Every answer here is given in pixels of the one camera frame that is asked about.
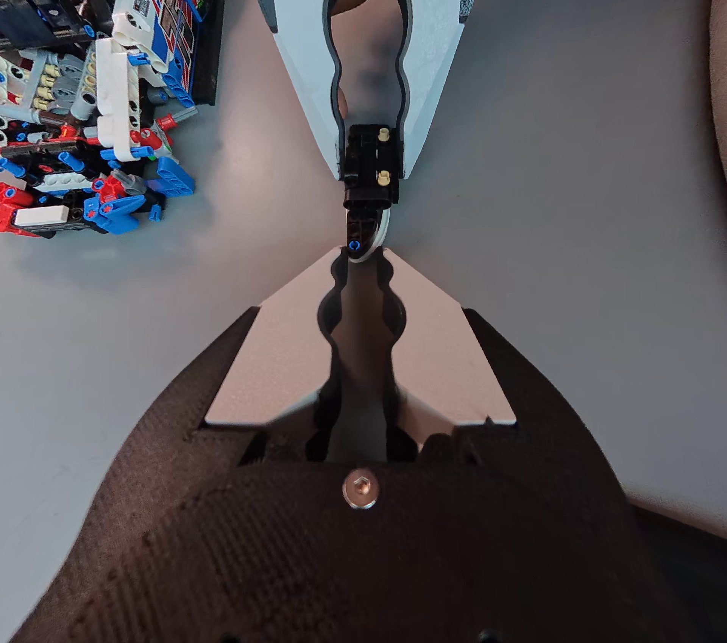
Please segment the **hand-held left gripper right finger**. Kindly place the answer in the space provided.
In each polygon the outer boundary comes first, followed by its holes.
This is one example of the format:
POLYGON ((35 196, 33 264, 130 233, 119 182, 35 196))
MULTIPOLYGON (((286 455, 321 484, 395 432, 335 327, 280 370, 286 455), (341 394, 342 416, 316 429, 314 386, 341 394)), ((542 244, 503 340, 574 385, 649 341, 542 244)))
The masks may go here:
POLYGON ((464 308, 390 249, 377 250, 386 351, 389 461, 415 460, 434 435, 513 427, 516 416, 464 308))

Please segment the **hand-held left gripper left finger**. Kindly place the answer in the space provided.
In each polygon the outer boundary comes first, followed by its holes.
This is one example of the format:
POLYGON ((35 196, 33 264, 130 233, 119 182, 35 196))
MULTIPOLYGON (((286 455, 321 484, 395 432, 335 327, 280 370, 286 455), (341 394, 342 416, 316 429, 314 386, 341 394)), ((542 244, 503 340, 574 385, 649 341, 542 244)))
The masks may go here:
POLYGON ((209 410, 213 429, 265 434, 268 449, 289 442, 306 460, 329 454, 342 407, 340 350, 348 253, 334 248, 257 308, 209 410))

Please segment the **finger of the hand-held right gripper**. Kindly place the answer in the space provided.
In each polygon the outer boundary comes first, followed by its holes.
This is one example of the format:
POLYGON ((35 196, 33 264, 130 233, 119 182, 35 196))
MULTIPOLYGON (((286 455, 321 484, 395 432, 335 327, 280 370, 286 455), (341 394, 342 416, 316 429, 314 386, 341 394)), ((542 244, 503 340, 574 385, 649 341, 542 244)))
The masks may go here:
POLYGON ((321 155, 340 179, 342 119, 337 106, 340 61, 334 54, 329 0, 273 0, 278 51, 321 155))
POLYGON ((403 36, 395 60, 402 92, 396 121, 402 178, 423 149, 464 29, 461 0, 398 0, 403 36))

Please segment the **white curved brick piece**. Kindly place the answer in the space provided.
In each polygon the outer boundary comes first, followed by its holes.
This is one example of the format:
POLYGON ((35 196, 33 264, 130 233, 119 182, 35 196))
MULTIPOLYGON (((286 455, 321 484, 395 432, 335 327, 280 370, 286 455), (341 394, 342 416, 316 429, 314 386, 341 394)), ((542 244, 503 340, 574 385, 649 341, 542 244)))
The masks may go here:
POLYGON ((346 209, 348 259, 362 263, 383 245, 390 221, 390 208, 360 204, 346 209))

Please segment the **black brick assembly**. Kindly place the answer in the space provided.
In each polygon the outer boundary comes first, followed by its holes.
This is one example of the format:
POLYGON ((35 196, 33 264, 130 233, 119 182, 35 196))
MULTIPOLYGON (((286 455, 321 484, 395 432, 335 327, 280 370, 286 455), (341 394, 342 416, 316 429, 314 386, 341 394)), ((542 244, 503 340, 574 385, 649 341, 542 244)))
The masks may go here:
POLYGON ((342 165, 343 206, 389 210, 398 202, 401 151, 395 130, 384 124, 354 124, 342 165))

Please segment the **toy brick race car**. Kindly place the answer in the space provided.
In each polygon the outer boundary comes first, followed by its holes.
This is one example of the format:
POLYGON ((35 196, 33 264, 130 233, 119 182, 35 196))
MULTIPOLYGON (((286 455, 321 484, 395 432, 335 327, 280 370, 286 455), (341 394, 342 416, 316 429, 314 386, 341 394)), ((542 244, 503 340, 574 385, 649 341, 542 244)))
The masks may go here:
POLYGON ((223 0, 1 0, 1 232, 122 235, 194 179, 169 132, 213 105, 223 0))

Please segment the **person's beige hoodie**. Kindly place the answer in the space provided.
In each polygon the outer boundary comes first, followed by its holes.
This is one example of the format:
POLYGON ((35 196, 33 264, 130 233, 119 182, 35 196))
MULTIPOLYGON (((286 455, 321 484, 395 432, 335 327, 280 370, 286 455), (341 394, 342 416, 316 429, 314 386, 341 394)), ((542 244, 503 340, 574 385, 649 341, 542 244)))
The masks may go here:
POLYGON ((711 0, 709 68, 713 126, 726 175, 726 0, 711 0))

